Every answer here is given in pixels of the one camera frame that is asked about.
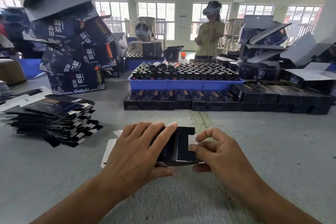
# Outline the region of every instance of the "person's hair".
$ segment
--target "person's hair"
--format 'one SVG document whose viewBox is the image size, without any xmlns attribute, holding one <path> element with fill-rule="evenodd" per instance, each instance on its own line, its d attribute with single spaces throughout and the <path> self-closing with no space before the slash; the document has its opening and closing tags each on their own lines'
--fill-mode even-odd
<svg viewBox="0 0 336 224">
<path fill-rule="evenodd" d="M 222 7 L 222 4 L 216 0 L 213 0 L 208 3 L 208 6 L 210 6 L 211 8 L 218 8 Z M 221 21 L 221 12 L 218 12 L 216 21 Z"/>
<path fill-rule="evenodd" d="M 145 24 L 145 23 L 138 23 L 135 26 L 135 30 L 140 30 L 141 29 L 141 25 L 142 25 L 142 29 L 145 31 L 149 31 L 149 27 Z"/>
</svg>

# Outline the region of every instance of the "woman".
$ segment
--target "woman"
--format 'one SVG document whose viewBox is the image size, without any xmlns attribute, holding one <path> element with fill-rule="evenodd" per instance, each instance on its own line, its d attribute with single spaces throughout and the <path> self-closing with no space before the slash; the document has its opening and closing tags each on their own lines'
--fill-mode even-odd
<svg viewBox="0 0 336 224">
<path fill-rule="evenodd" d="M 212 60 L 216 56 L 218 41 L 224 36 L 225 24 L 221 22 L 222 4 L 218 1 L 210 1 L 208 6 L 203 10 L 203 15 L 206 15 L 208 22 L 203 23 L 199 27 L 196 44 L 199 46 L 195 59 Z"/>
</svg>

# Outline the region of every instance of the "wall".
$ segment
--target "wall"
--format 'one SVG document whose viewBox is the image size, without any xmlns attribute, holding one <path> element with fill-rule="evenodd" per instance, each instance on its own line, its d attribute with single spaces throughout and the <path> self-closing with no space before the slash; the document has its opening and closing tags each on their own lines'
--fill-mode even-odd
<svg viewBox="0 0 336 224">
<path fill-rule="evenodd" d="M 191 20 L 193 14 L 193 3 L 207 3 L 210 0 L 136 0 L 145 2 L 175 2 L 175 40 L 166 41 L 166 46 L 184 45 L 184 51 L 196 51 L 198 46 L 193 40 L 190 40 Z M 136 1 L 128 1 L 130 19 L 136 17 Z M 221 3 L 232 3 L 233 0 L 218 0 Z M 323 5 L 325 0 L 247 0 L 251 4 L 274 4 L 275 20 L 283 22 L 289 5 Z M 239 3 L 232 3 L 229 17 L 230 19 L 237 18 Z"/>
</svg>

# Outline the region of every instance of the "fingernail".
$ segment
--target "fingernail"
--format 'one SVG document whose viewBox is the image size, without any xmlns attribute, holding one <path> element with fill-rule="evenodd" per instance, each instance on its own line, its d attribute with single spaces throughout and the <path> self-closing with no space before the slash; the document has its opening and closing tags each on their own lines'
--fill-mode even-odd
<svg viewBox="0 0 336 224">
<path fill-rule="evenodd" d="M 189 145 L 189 150 L 196 151 L 196 145 L 195 144 Z"/>
</svg>

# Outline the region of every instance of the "left hand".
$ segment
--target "left hand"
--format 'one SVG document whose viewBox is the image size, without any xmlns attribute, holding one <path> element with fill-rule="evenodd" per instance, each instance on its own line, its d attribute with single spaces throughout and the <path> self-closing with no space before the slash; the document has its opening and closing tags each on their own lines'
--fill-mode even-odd
<svg viewBox="0 0 336 224">
<path fill-rule="evenodd" d="M 172 176 L 167 167 L 154 167 L 160 152 L 177 128 L 174 122 L 164 128 L 162 122 L 126 125 L 116 141 L 104 169 L 98 175 L 101 184 L 122 201 L 150 181 Z"/>
</svg>

